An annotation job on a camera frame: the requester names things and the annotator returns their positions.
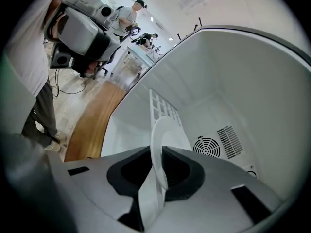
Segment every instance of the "round vent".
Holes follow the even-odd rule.
[[[220,147],[215,140],[208,137],[202,137],[194,144],[193,152],[219,158]]]

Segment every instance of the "white and black device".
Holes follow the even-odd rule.
[[[62,1],[44,29],[45,37],[55,42],[50,68],[72,68],[83,77],[90,62],[101,62],[98,70],[110,63],[120,45],[109,31],[113,13],[108,0]],[[132,28],[129,36],[137,31]]]

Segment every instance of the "wooden tabletop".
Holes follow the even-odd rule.
[[[69,141],[65,161],[101,156],[104,135],[110,115],[126,92],[106,81],[81,115]]]

